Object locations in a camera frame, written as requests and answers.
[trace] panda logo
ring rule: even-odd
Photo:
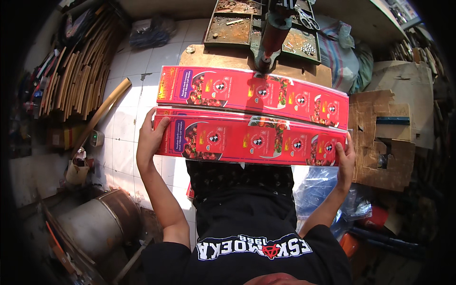
[[[215,135],[209,137],[209,140],[210,140],[210,141],[213,141],[213,142],[217,142],[217,141],[218,141],[218,135],[215,134]]]
[[[256,140],[254,140],[254,144],[255,144],[255,145],[261,145],[262,143],[263,143],[263,142],[262,142],[261,138],[258,138],[258,139],[256,139]]]

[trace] person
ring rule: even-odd
[[[337,184],[296,233],[291,167],[187,161],[198,240],[157,172],[156,153],[170,119],[152,128],[151,109],[140,129],[136,161],[163,242],[141,254],[148,284],[350,284],[348,259],[329,227],[350,189],[355,153],[347,133]]]

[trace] plastic sheet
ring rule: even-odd
[[[162,47],[176,33],[174,20],[154,15],[149,20],[133,23],[130,34],[130,46],[135,49]]]
[[[337,183],[336,167],[310,167],[302,183],[293,192],[296,215],[306,220],[325,200]],[[341,205],[333,225],[344,220],[351,222],[372,216],[372,207],[367,199],[369,187],[352,184],[345,201]]]

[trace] wooden table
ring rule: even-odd
[[[191,46],[195,48],[195,52],[184,51],[179,65],[254,69],[254,57],[249,50]],[[271,73],[331,87],[331,69],[324,65],[316,66],[305,61],[278,59]]]

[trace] hand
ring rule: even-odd
[[[140,173],[146,173],[154,170],[154,154],[163,137],[163,132],[170,122],[170,118],[164,117],[157,126],[157,129],[152,128],[152,116],[157,107],[153,107],[145,116],[144,123],[140,129],[140,137],[138,139],[138,150],[136,152],[136,164]]]
[[[337,172],[336,187],[342,189],[345,193],[350,190],[353,179],[353,169],[355,168],[355,149],[353,147],[352,137],[347,132],[347,149],[343,150],[340,142],[336,143],[336,154],[339,158],[339,171]]]

